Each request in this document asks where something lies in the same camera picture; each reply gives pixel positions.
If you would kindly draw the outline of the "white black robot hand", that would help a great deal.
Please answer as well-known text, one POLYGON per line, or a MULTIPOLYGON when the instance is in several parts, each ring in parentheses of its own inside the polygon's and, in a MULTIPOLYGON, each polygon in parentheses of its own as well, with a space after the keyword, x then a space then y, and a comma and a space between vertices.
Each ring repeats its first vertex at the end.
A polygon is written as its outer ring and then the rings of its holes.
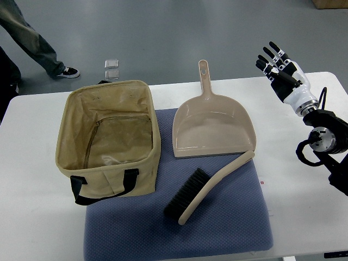
POLYGON ((269 46, 263 47, 269 58, 259 55, 256 67, 269 79, 279 100, 290 105, 299 117, 319 109, 319 101, 311 93, 310 82, 298 63, 274 42, 269 42, 269 46))

